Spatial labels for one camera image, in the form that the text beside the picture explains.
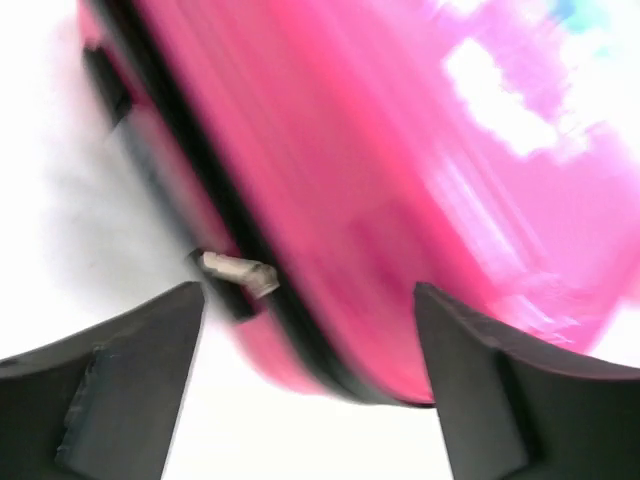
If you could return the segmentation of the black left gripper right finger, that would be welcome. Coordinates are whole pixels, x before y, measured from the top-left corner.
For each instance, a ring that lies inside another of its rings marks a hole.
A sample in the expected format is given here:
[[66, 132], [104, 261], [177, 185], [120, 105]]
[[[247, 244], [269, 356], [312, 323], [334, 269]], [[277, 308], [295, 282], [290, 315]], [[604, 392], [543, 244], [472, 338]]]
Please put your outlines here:
[[454, 478], [638, 478], [638, 369], [541, 341], [430, 284], [414, 300]]

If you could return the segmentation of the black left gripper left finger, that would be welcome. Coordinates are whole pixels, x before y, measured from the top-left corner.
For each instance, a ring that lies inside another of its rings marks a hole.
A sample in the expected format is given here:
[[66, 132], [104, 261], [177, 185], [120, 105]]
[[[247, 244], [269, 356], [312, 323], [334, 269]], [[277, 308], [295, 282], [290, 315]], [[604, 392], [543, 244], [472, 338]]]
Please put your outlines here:
[[185, 282], [1, 362], [4, 479], [159, 479], [204, 310]]

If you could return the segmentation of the pink teal suitcase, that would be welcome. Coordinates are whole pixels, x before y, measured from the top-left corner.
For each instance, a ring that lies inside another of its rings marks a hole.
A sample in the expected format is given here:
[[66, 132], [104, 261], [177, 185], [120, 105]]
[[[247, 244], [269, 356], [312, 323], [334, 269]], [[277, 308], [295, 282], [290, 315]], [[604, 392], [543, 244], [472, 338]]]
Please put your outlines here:
[[254, 364], [427, 407], [432, 283], [592, 352], [639, 316], [635, 1], [82, 1], [84, 56]]

